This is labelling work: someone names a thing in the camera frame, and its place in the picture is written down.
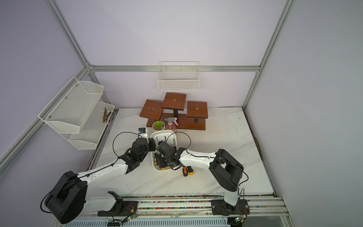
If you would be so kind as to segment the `potted green succulent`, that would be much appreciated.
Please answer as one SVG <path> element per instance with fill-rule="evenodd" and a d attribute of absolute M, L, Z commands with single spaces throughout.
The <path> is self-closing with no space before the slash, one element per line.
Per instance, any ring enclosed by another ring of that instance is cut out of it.
<path fill-rule="evenodd" d="M 153 124 L 152 124 L 152 128 L 153 130 L 155 131 L 162 131 L 165 129 L 165 123 L 163 121 L 155 121 Z"/>

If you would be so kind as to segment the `pink spray bottle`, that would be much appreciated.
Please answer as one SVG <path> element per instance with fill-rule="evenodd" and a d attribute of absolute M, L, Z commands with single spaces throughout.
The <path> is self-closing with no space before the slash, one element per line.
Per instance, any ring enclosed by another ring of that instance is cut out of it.
<path fill-rule="evenodd" d="M 177 132 L 177 123 L 178 118 L 176 117 L 169 117 L 165 119 L 166 125 L 165 125 L 165 129 L 166 130 L 170 130 L 173 132 Z"/>

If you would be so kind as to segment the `white mesh upper shelf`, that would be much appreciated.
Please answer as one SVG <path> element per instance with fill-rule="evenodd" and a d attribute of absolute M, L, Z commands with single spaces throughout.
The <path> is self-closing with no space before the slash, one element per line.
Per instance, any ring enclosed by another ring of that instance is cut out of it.
<path fill-rule="evenodd" d="M 38 118 L 59 134 L 78 134 L 104 93 L 104 86 L 73 77 Z"/>

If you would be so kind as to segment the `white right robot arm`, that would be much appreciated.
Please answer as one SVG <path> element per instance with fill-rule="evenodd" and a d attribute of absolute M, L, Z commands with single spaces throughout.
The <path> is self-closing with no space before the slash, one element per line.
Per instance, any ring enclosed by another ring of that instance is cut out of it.
<path fill-rule="evenodd" d="M 206 169 L 211 172 L 219 185 L 225 190 L 223 199 L 211 201 L 213 215 L 249 215 L 249 205 L 240 198 L 240 180 L 244 167 L 224 149 L 215 153 L 200 153 L 187 148 L 175 148 L 167 142 L 159 142 L 156 164 L 160 168 L 183 168 L 184 173 L 190 173 L 192 167 Z"/>

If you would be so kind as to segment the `brown twigs on shelf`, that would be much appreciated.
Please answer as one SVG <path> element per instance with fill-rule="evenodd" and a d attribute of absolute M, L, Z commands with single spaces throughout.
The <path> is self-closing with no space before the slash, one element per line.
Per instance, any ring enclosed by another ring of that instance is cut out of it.
<path fill-rule="evenodd" d="M 107 108 L 105 107 L 104 115 L 103 115 L 103 123 L 106 123 L 108 121 L 111 114 L 112 114 L 112 111 L 108 111 Z"/>

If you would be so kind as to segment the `orange black screwdriver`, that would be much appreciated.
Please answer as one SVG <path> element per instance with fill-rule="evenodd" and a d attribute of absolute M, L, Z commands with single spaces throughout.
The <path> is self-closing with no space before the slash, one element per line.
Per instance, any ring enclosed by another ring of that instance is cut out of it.
<path fill-rule="evenodd" d="M 188 176 L 188 168 L 187 168 L 186 166 L 184 166 L 184 167 L 182 168 L 182 173 L 183 173 L 183 176 L 184 176 L 184 177 L 187 177 L 187 176 Z"/>

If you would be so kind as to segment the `aluminium frame post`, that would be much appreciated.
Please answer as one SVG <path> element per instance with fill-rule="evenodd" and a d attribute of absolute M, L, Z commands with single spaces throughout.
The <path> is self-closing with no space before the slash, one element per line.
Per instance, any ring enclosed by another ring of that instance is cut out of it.
<path fill-rule="evenodd" d="M 263 56 L 263 58 L 261 60 L 260 69 L 258 70 L 258 72 L 255 73 L 255 77 L 253 79 L 253 82 L 251 84 L 249 92 L 248 92 L 248 94 L 246 96 L 246 100 L 244 102 L 244 105 L 242 106 L 242 109 L 243 109 L 244 112 L 246 112 L 246 110 L 248 108 L 248 105 L 252 100 L 252 96 L 253 96 L 253 94 L 254 94 L 257 86 L 258 86 L 259 81 L 261 80 L 263 72 L 264 72 L 264 70 L 265 70 L 265 68 L 266 68 L 266 66 L 268 64 L 268 61 L 269 61 L 269 59 L 270 59 L 270 57 L 271 57 L 271 55 L 273 53 L 273 50 L 274 50 L 274 48 L 276 46 L 276 43 L 277 43 L 277 41 L 278 41 L 278 39 L 279 39 L 279 37 L 280 37 L 280 35 L 282 33 L 283 27 L 284 27 L 285 23 L 287 22 L 287 19 L 288 19 L 289 15 L 290 15 L 293 7 L 294 7 L 295 2 L 296 2 L 295 0 L 288 0 L 288 1 L 285 2 L 285 5 L 284 5 L 283 10 L 281 12 L 281 15 L 280 15 L 280 17 L 278 19 L 278 22 L 277 22 L 277 24 L 275 26 L 275 29 L 274 29 L 273 33 L 272 33 L 271 39 L 270 39 L 270 41 L 268 43 L 268 46 L 267 46 L 266 51 L 264 53 L 264 56 Z"/>

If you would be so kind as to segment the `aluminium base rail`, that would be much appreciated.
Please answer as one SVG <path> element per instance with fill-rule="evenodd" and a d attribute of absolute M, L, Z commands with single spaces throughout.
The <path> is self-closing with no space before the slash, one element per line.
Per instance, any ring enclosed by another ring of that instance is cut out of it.
<path fill-rule="evenodd" d="M 68 227 L 292 227 L 281 197 L 241 196 L 232 211 L 220 196 L 126 197 L 130 217 L 97 213 L 80 215 Z"/>

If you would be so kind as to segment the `white mesh lower shelf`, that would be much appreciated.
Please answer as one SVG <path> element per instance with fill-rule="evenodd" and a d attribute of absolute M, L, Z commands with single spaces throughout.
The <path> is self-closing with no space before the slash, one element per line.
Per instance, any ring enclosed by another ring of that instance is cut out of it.
<path fill-rule="evenodd" d="M 89 118 L 86 120 L 85 125 L 82 127 L 80 133 L 72 134 L 68 139 L 78 150 L 86 150 L 97 148 L 98 143 L 107 127 L 108 121 L 103 123 L 104 109 L 108 111 L 114 111 L 114 106 L 104 102 L 98 102 L 92 110 Z"/>

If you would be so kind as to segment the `white storage box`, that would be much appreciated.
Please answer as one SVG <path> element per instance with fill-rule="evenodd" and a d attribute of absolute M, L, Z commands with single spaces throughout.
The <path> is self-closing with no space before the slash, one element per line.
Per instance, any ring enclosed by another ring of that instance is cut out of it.
<path fill-rule="evenodd" d="M 169 145 L 171 145 L 172 147 L 176 147 L 178 148 L 178 143 L 177 143 L 177 137 L 176 137 L 176 134 L 174 134 L 173 131 L 170 131 L 170 130 L 163 130 L 163 131 L 155 131 L 151 134 L 151 137 L 150 138 L 153 138 L 155 140 L 155 143 L 156 145 L 158 146 L 159 142 L 161 141 L 165 141 L 167 142 Z M 153 168 L 156 170 L 156 171 L 172 171 L 172 169 L 168 166 L 168 167 L 164 167 L 164 168 L 160 168 L 159 166 L 155 166 L 154 164 L 154 159 L 153 159 L 153 154 L 154 153 L 158 153 L 158 151 L 153 151 L 151 152 L 151 158 L 152 158 L 152 165 L 153 165 Z"/>

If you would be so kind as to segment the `brown wooden tiered stand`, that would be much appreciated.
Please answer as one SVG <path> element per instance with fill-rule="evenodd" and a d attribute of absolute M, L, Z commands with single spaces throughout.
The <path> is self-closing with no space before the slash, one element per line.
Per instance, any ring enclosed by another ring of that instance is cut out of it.
<path fill-rule="evenodd" d="M 200 101 L 186 101 L 186 94 L 167 92 L 164 100 L 146 100 L 140 117 L 147 119 L 147 127 L 162 121 L 168 124 L 166 118 L 176 119 L 177 129 L 199 130 L 206 129 L 208 119 L 208 104 Z"/>

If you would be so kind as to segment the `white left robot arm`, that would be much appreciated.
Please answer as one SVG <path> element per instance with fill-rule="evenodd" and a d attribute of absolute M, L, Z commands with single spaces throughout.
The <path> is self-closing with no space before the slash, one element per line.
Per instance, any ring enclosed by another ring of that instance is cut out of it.
<path fill-rule="evenodd" d="M 103 195 L 90 192 L 101 184 L 136 169 L 150 151 L 156 150 L 154 139 L 137 138 L 132 147 L 109 164 L 94 170 L 74 173 L 68 171 L 42 199 L 40 207 L 53 214 L 61 224 L 73 221 L 80 214 L 97 212 L 99 216 L 132 216 L 137 202 L 123 202 L 114 191 Z"/>

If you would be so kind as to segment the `white mesh shelf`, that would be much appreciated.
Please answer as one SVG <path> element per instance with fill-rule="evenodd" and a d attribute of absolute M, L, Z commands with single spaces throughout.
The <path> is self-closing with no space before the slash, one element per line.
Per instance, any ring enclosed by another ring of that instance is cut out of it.
<path fill-rule="evenodd" d="M 104 86 L 73 77 L 38 118 L 59 134 L 78 134 L 104 93 Z"/>
<path fill-rule="evenodd" d="M 114 111 L 114 106 L 104 102 L 98 102 L 92 110 L 89 118 L 86 120 L 85 125 L 82 127 L 80 133 L 72 134 L 68 139 L 78 150 L 86 150 L 97 148 L 98 143 L 107 127 L 108 121 L 103 123 L 104 109 L 108 111 Z"/>

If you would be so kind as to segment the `black yellow stubby screwdriver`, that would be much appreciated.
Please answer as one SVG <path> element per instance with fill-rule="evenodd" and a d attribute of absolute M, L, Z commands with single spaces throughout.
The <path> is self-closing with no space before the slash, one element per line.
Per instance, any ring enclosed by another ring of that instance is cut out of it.
<path fill-rule="evenodd" d="M 187 166 L 188 175 L 192 176 L 194 174 L 193 168 L 191 166 Z"/>

